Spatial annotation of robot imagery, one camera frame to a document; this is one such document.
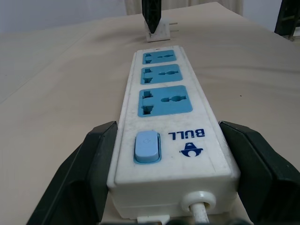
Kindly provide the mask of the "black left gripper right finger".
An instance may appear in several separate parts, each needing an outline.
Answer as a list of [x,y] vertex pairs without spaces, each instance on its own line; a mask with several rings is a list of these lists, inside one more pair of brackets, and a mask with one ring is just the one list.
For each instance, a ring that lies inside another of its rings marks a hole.
[[219,126],[240,169],[238,194],[255,225],[300,223],[300,173],[264,137],[246,126]]

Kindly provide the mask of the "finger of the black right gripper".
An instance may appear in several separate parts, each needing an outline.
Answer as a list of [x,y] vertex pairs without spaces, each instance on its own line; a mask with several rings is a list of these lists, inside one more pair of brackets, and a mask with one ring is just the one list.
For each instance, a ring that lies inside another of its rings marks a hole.
[[162,11],[161,0],[142,0],[142,15],[151,34],[154,34],[160,19]]

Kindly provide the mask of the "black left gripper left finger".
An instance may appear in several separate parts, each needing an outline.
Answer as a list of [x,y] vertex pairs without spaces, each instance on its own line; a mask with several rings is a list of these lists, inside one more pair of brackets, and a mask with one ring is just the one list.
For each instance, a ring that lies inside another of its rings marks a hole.
[[117,123],[94,127],[60,165],[31,215],[33,225],[97,225],[101,222]]

